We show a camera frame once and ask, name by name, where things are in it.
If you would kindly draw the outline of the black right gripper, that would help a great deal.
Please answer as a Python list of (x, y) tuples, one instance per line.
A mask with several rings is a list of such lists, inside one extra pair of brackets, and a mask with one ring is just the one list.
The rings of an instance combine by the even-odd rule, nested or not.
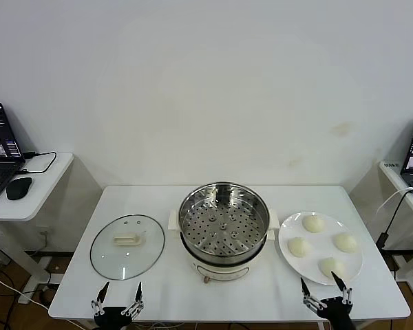
[(344, 281), (339, 278), (333, 271), (332, 277), (335, 280), (342, 297), (333, 297), (319, 300), (310, 294), (310, 291), (301, 277), (301, 290), (303, 294), (303, 303), (309, 310), (317, 311), (320, 318), (329, 321), (331, 329), (334, 330), (355, 330), (356, 327), (350, 319), (350, 312), (352, 310), (352, 288), (347, 288)]

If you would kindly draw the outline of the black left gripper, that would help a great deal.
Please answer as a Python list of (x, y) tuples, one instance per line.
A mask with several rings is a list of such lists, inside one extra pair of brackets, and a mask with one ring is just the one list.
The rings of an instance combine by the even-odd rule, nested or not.
[(132, 316), (138, 316), (144, 308), (142, 301), (142, 283), (139, 282), (133, 303), (129, 307), (103, 307), (103, 302), (109, 288), (107, 281), (98, 292), (96, 300), (91, 301), (96, 329), (120, 330), (130, 325)]

